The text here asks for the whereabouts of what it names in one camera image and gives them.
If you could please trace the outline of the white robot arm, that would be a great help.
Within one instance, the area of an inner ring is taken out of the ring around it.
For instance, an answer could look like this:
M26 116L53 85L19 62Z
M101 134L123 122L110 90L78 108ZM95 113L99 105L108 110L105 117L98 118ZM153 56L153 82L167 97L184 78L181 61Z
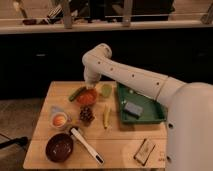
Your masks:
M105 43L83 55L86 85L95 86L105 75L167 108L165 171L213 171L213 85L185 83L111 57Z

